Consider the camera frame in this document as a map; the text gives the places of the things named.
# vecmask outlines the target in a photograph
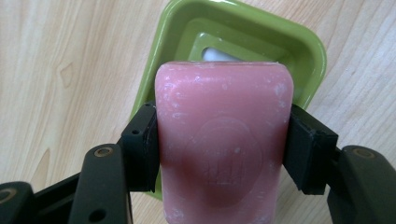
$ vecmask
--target screw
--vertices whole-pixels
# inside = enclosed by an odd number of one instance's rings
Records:
[[[17,194],[16,189],[2,189],[0,190],[0,204],[6,203],[11,200]]]
[[[369,150],[366,150],[364,148],[355,148],[353,149],[353,153],[355,153],[356,155],[363,157],[365,159],[373,159],[375,158],[375,154]]]
[[[111,153],[113,153],[112,147],[101,147],[95,151],[94,155],[95,157],[106,157]]]

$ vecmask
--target black bracket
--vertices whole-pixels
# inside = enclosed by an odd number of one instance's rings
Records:
[[[338,135],[297,105],[291,109],[283,164],[304,194],[331,190],[333,223],[396,223],[396,172],[367,147],[336,146]]]
[[[0,185],[0,223],[133,223],[129,191],[154,191],[160,156],[154,103],[144,104],[117,144],[92,148],[81,173],[33,194]]]

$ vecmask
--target soap bar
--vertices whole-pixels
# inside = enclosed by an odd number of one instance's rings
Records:
[[[292,93],[279,63],[160,67],[155,95],[167,222],[273,222]]]

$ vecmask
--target wood grain surface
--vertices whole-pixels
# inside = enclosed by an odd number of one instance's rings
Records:
[[[313,30],[328,55],[308,107],[396,166],[394,0],[246,0]],[[92,147],[127,124],[168,0],[0,1],[0,183],[41,190],[80,171]],[[166,223],[160,201],[133,193],[135,223]],[[332,223],[325,196],[283,171],[276,223]]]

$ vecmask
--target soap dish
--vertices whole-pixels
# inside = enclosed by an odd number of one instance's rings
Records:
[[[202,61],[214,49],[242,61],[283,63],[293,83],[293,103],[306,108],[326,71],[326,52],[310,30],[235,0],[172,0],[161,15],[132,115],[155,99],[159,67]],[[157,180],[155,197],[161,198]]]

